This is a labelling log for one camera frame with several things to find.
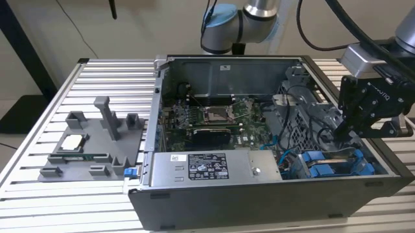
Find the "green circuit board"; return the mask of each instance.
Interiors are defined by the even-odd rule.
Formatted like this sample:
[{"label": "green circuit board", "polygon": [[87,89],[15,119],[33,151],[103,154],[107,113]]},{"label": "green circuit board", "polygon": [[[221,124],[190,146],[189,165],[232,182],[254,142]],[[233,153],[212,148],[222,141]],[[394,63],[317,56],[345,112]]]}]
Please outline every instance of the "green circuit board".
[{"label": "green circuit board", "polygon": [[190,143],[188,137],[196,129],[228,129],[229,143],[209,150],[233,150],[258,148],[272,141],[269,129],[262,122],[258,103],[253,99],[237,98],[229,106],[192,106],[188,109],[188,118],[180,120],[180,125],[165,129],[166,151],[186,151]]}]

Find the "white wall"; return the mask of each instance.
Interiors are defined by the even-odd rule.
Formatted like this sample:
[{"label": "white wall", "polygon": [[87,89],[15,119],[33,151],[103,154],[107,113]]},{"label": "white wall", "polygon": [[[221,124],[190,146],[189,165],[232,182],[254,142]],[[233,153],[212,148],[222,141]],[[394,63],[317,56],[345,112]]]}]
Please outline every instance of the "white wall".
[{"label": "white wall", "polygon": [[[386,39],[415,5],[413,0],[338,0],[346,14],[372,39]],[[320,52],[306,46],[296,26],[296,6],[289,14],[278,54],[338,58],[342,50]],[[357,40],[349,34],[324,0],[304,0],[300,11],[301,27],[308,40],[318,47],[332,47]]]},{"label": "white wall", "polygon": [[[93,58],[54,0],[9,0],[50,76],[66,78],[78,58]],[[242,6],[244,0],[220,0]],[[200,54],[205,0],[116,0],[117,20],[106,0],[59,0],[98,58],[154,58]],[[266,44],[248,52],[266,52]]]},{"label": "white wall", "polygon": [[[242,6],[246,0],[218,0]],[[33,47],[58,83],[78,58],[93,58],[54,0],[7,0]],[[59,0],[98,58],[153,58],[156,54],[198,54],[201,15],[206,0],[116,0],[117,20],[106,0]],[[345,11],[377,38],[393,35],[413,0],[341,0]],[[302,29],[318,46],[354,42],[324,0],[304,0]],[[268,44],[248,45],[246,54],[265,54]],[[278,54],[337,58],[341,51],[317,52],[300,39],[294,7],[277,48]]]},{"label": "white wall", "polygon": [[0,31],[0,100],[39,94],[34,81]]}]

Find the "slotted aluminum surface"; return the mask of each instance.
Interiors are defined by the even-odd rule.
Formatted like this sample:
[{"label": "slotted aluminum surface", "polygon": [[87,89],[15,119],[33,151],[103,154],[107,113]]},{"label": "slotted aluminum surface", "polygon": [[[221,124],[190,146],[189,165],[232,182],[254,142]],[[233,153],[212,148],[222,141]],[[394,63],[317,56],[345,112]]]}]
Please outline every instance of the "slotted aluminum surface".
[{"label": "slotted aluminum surface", "polygon": [[[341,76],[348,74],[345,68],[333,59],[314,61],[338,86]],[[152,60],[90,60],[75,66],[0,174],[0,232],[146,232],[128,197],[121,193],[122,181],[38,183],[35,180],[46,154],[66,127],[66,113],[81,110],[85,117],[98,117],[91,105],[94,96],[110,96],[110,109],[118,117],[126,113],[148,117],[154,80],[152,67]],[[384,141],[415,172],[415,137]],[[392,197],[372,200],[349,218],[193,230],[197,233],[284,231],[415,232],[415,183]]]}]

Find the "silver robot arm segment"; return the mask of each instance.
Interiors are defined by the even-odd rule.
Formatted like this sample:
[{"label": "silver robot arm segment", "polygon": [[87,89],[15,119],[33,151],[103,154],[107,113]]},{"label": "silver robot arm segment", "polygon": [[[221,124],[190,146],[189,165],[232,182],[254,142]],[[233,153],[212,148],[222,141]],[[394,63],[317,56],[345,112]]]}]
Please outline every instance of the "silver robot arm segment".
[{"label": "silver robot arm segment", "polygon": [[206,53],[224,54],[233,43],[260,43],[276,31],[276,0],[249,0],[241,10],[218,4],[205,25],[201,48]]}]

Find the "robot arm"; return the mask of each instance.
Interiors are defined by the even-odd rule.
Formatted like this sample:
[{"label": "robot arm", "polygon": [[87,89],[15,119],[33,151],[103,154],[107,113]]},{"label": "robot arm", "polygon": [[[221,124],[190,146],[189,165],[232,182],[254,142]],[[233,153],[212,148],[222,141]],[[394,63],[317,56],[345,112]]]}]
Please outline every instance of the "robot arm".
[{"label": "robot arm", "polygon": [[232,4],[213,5],[201,29],[200,47],[224,54],[233,43],[258,43],[276,31],[276,0],[249,0],[241,10]]},{"label": "robot arm", "polygon": [[[360,41],[348,46],[341,58],[352,75],[341,78],[342,122],[334,138],[344,139],[352,130],[360,137],[412,136],[404,115],[415,102],[415,7],[397,26],[394,39],[372,41],[362,32],[356,32],[360,29],[350,26],[353,22],[345,19],[348,16],[336,1],[326,3]],[[380,129],[370,128],[378,119],[389,117]]]}]

